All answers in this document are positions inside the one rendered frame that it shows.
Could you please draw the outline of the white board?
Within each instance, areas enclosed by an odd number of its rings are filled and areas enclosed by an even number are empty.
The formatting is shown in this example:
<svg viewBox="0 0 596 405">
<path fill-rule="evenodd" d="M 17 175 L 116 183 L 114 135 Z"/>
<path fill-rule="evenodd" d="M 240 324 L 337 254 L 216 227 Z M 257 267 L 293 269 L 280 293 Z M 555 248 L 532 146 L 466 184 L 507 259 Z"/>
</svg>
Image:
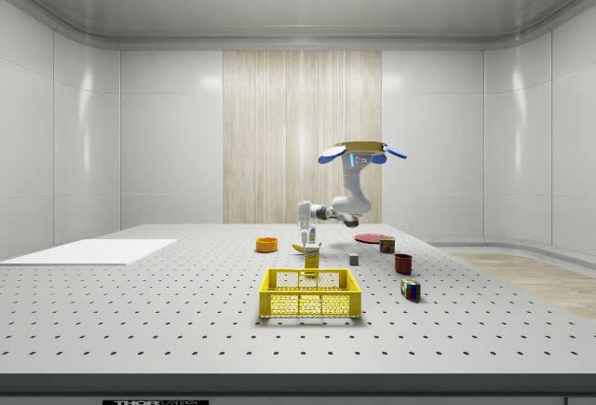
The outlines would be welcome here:
<svg viewBox="0 0 596 405">
<path fill-rule="evenodd" d="M 176 239 L 82 239 L 0 262 L 0 265 L 129 265 Z"/>
</svg>

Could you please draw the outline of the puzzle cube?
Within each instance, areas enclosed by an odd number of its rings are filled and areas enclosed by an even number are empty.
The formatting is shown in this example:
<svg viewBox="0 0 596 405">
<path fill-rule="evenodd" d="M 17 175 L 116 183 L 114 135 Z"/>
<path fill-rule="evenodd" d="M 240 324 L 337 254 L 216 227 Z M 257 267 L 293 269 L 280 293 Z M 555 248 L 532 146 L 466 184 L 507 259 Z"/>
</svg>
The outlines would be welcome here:
<svg viewBox="0 0 596 405">
<path fill-rule="evenodd" d="M 421 284 L 413 278 L 403 278 L 400 282 L 401 294 L 409 300 L 417 301 L 421 298 Z"/>
</svg>

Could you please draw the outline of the yellow basket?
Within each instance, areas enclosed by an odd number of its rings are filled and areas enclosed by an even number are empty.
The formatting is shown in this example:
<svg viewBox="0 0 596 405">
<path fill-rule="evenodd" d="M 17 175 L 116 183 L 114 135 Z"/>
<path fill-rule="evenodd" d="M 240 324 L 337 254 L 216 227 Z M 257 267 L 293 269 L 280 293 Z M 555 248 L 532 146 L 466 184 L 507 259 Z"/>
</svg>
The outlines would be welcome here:
<svg viewBox="0 0 596 405">
<path fill-rule="evenodd" d="M 259 289 L 261 317 L 360 317 L 361 289 L 345 268 L 269 268 Z"/>
</svg>

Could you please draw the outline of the yellow carton box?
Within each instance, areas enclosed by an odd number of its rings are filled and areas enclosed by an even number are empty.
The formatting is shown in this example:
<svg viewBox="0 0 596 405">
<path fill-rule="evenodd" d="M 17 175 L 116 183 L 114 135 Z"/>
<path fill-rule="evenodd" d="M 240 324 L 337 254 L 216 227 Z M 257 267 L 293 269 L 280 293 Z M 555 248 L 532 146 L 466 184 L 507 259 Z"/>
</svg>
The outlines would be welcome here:
<svg viewBox="0 0 596 405">
<path fill-rule="evenodd" d="M 307 278 L 315 279 L 319 266 L 319 244 L 308 244 L 305 246 L 305 275 Z"/>
</svg>

